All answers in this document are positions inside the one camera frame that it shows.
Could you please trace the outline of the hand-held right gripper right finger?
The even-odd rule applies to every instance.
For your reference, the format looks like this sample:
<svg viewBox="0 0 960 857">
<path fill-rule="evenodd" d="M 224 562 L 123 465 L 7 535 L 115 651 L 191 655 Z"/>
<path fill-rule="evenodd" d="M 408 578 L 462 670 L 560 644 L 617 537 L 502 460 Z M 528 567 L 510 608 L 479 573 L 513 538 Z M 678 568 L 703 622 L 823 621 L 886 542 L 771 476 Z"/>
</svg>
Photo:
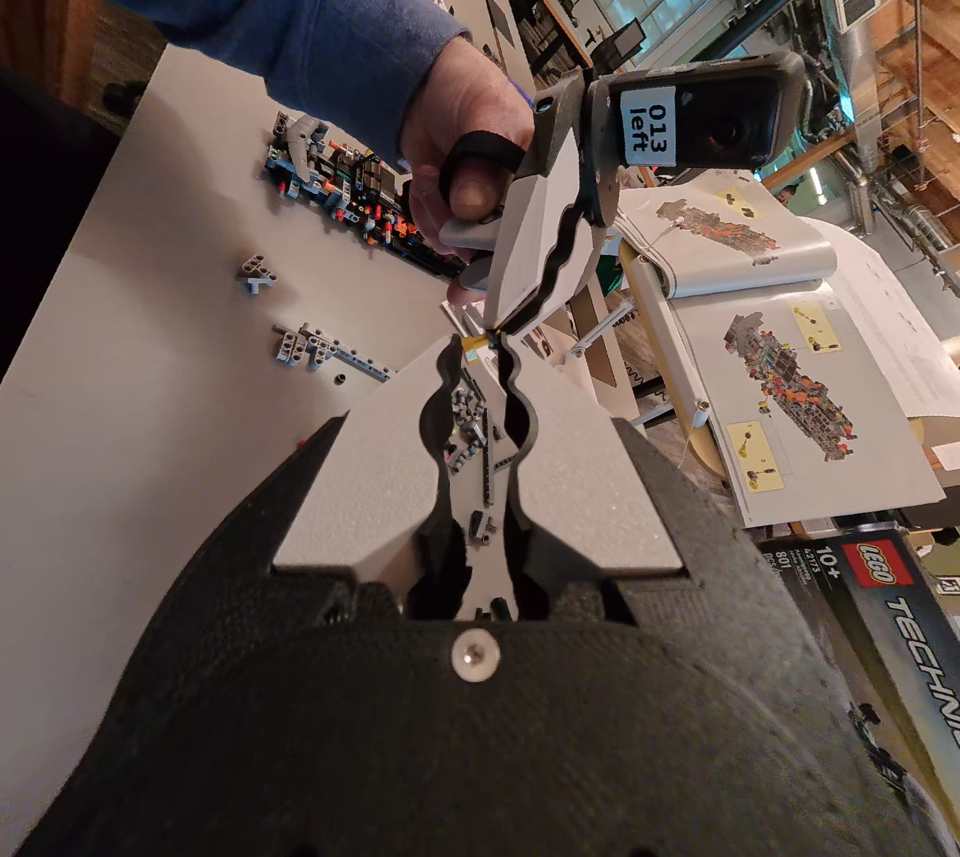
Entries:
<svg viewBox="0 0 960 857">
<path fill-rule="evenodd" d="M 501 335 L 509 467 L 504 549 L 519 609 L 571 585 L 673 578 L 685 565 L 615 420 L 521 339 Z"/>
</svg>

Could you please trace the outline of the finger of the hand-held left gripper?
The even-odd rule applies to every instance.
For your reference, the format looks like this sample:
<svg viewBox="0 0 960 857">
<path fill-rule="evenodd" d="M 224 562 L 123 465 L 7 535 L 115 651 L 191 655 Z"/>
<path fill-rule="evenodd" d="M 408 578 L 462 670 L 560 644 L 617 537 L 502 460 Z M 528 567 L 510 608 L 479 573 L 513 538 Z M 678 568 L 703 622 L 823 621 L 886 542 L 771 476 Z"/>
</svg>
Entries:
<svg viewBox="0 0 960 857">
<path fill-rule="evenodd" d="M 525 336 L 562 310 L 587 286 L 606 236 L 606 228 L 590 224 L 576 224 L 575 230 L 569 232 L 558 231 L 533 289 L 505 314 L 501 331 Z"/>
<path fill-rule="evenodd" d="M 501 331 L 505 315 L 531 293 L 558 232 L 591 225 L 577 203 L 579 192 L 579 153 L 573 139 L 563 141 L 548 174 L 522 177 L 510 185 L 487 278 L 486 330 Z"/>
</svg>

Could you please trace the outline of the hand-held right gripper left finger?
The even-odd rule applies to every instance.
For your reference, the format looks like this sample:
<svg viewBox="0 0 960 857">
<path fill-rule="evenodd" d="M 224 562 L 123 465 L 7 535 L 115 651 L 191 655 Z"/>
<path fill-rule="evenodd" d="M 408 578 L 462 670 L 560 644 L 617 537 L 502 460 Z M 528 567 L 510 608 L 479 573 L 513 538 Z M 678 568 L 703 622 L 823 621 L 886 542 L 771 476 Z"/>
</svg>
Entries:
<svg viewBox="0 0 960 857">
<path fill-rule="evenodd" d="M 342 419 L 273 558 L 381 584 L 411 616 L 455 616 L 470 583 L 454 519 L 447 446 L 462 340 L 442 338 Z"/>
</svg>

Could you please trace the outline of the scattered grey lego parts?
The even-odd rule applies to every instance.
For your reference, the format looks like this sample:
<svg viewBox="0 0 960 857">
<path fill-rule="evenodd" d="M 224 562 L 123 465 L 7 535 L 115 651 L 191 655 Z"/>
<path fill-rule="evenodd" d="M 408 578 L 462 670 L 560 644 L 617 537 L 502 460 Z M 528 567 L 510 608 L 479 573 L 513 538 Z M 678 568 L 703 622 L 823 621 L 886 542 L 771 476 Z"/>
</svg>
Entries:
<svg viewBox="0 0 960 857">
<path fill-rule="evenodd" d="M 451 392 L 453 429 L 445 445 L 448 476 L 458 481 L 469 467 L 479 473 L 479 494 L 465 524 L 465 539 L 474 549 L 489 547 L 502 524 L 497 510 L 498 476 L 511 466 L 514 455 L 498 456 L 506 434 L 494 419 L 480 385 L 466 371 Z"/>
</svg>

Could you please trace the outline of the grey lego beam assembly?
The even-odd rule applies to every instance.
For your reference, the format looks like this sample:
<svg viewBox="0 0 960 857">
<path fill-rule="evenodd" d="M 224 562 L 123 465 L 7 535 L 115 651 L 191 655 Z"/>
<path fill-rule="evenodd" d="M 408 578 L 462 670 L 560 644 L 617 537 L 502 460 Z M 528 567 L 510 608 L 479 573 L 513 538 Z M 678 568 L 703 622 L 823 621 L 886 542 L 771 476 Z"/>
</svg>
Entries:
<svg viewBox="0 0 960 857">
<path fill-rule="evenodd" d="M 274 324 L 271 330 L 277 336 L 273 359 L 283 367 L 294 369 L 303 366 L 306 371 L 315 372 L 327 362 L 337 361 L 381 383 L 390 381 L 398 372 L 361 354 L 348 342 L 313 328 L 308 323 L 295 329 Z"/>
</svg>

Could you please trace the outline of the partly built lego model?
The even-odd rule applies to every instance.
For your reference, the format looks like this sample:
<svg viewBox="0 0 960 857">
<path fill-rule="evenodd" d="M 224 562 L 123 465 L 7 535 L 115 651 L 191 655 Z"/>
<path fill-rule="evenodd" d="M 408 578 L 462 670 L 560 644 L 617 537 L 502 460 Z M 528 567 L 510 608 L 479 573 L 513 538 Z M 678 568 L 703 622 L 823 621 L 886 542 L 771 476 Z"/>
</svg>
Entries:
<svg viewBox="0 0 960 857">
<path fill-rule="evenodd" d="M 437 252 L 424 238 L 397 175 L 372 151 L 330 140 L 329 130 L 321 119 L 277 113 L 264 173 L 279 194 L 430 275 L 446 280 L 460 275 L 466 264 Z"/>
</svg>

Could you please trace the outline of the lego instruction booklet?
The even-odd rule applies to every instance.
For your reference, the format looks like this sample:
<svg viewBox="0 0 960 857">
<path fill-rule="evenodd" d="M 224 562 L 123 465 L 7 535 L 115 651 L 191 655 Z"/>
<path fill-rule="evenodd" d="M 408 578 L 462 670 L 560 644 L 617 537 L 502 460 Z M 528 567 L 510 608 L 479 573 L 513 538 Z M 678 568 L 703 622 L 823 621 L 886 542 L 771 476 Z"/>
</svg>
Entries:
<svg viewBox="0 0 960 857">
<path fill-rule="evenodd" d="M 615 227 L 655 266 L 747 527 L 946 498 L 829 284 L 834 249 L 760 182 L 709 170 L 623 189 Z"/>
</svg>

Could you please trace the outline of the grey lego connector piece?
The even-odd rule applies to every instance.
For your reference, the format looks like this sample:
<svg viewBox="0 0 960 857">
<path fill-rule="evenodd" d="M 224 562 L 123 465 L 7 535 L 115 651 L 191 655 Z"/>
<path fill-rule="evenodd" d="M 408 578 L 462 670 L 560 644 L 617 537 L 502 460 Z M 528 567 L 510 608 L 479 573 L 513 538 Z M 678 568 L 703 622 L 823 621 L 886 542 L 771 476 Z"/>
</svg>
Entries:
<svg viewBox="0 0 960 857">
<path fill-rule="evenodd" d="M 235 280 L 241 288 L 252 297 L 274 287 L 279 282 L 279 276 L 265 263 L 262 254 L 251 255 L 242 263 L 235 273 Z"/>
</svg>

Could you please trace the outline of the black lego set box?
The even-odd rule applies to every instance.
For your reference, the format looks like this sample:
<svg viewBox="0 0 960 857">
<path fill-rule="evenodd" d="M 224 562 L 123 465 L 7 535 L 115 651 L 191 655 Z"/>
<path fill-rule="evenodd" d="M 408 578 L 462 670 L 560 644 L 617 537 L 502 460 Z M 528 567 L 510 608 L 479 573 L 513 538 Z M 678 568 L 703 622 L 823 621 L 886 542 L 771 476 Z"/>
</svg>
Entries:
<svg viewBox="0 0 960 857">
<path fill-rule="evenodd" d="M 870 761 L 935 853 L 958 855 L 958 633 L 904 536 L 870 524 L 758 549 L 839 669 Z"/>
</svg>

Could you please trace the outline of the person's left hand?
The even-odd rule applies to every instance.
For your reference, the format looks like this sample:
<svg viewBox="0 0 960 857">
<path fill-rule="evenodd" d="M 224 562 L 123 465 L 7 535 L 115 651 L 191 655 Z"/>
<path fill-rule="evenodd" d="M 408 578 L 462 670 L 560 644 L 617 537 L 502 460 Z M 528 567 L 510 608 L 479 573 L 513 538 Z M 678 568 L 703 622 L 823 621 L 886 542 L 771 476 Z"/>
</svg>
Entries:
<svg viewBox="0 0 960 857">
<path fill-rule="evenodd" d="M 451 220 L 483 222 L 501 203 L 512 174 L 476 156 L 462 159 L 451 175 L 449 198 L 439 174 L 455 143 L 474 131 L 496 133 L 528 150 L 534 136 L 531 107 L 495 65 L 462 37 L 439 54 L 408 108 L 400 136 L 401 158 L 411 170 L 413 222 L 438 253 L 471 263 L 474 251 L 450 247 L 440 233 Z"/>
</svg>

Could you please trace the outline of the wooden book stand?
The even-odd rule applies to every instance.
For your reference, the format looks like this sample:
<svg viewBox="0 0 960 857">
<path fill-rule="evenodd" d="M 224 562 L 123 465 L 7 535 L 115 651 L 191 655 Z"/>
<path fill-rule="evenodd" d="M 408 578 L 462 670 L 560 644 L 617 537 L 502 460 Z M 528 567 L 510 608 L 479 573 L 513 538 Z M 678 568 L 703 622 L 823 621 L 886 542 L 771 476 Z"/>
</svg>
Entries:
<svg viewBox="0 0 960 857">
<path fill-rule="evenodd" d="M 664 296 L 656 267 L 626 239 L 619 244 L 619 257 L 634 308 L 651 344 L 665 393 L 682 431 L 681 458 L 691 454 L 701 466 L 727 481 L 729 473 L 710 427 L 711 402 Z"/>
</svg>

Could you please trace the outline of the computer monitor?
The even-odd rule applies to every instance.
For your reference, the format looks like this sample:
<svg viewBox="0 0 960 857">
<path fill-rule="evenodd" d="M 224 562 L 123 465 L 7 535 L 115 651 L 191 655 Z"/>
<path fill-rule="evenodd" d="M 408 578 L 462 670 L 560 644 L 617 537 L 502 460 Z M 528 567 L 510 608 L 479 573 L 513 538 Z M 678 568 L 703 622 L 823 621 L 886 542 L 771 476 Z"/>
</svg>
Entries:
<svg viewBox="0 0 960 857">
<path fill-rule="evenodd" d="M 642 50 L 645 40 L 646 34 L 641 21 L 631 20 L 613 34 L 606 36 L 590 52 L 594 70 L 601 76 L 616 73 Z"/>
</svg>

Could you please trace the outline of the silver ventilation duct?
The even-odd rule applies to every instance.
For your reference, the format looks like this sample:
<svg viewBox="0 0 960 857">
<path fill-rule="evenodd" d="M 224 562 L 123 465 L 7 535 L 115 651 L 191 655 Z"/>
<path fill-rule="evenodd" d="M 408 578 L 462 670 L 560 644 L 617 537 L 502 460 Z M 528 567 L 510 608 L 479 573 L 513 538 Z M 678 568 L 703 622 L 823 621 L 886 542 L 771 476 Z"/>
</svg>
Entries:
<svg viewBox="0 0 960 857">
<path fill-rule="evenodd" d="M 838 31 L 834 0 L 818 0 L 825 32 L 825 54 L 838 85 L 843 121 L 851 125 L 853 142 L 833 155 L 846 178 L 846 197 L 860 236 L 875 228 L 871 178 L 880 164 L 882 110 L 879 99 L 878 59 L 871 20 L 882 6 L 846 33 Z"/>
</svg>

